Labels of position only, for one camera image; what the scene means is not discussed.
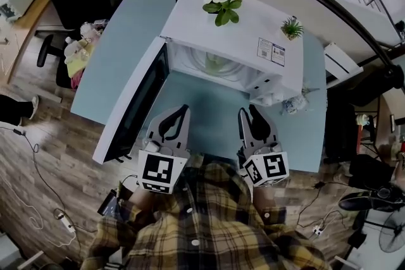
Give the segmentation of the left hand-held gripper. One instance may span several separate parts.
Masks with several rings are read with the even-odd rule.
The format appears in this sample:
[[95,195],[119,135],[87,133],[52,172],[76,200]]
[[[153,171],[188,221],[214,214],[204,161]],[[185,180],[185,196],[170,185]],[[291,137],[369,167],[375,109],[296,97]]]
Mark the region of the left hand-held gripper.
[[139,186],[150,192],[171,194],[184,170],[190,152],[187,142],[190,108],[181,105],[170,108],[153,118],[149,136],[139,151]]

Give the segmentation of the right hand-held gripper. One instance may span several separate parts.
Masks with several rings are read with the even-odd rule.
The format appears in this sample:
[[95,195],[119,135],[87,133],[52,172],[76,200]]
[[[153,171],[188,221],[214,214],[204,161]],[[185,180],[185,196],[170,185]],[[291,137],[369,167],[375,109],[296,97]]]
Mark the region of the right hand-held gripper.
[[[242,141],[237,153],[239,174],[248,185],[269,187],[289,177],[287,153],[277,141],[276,128],[267,122],[256,106],[250,104],[249,112],[251,119],[244,108],[240,108],[238,113]],[[253,139],[263,143],[254,146]]]

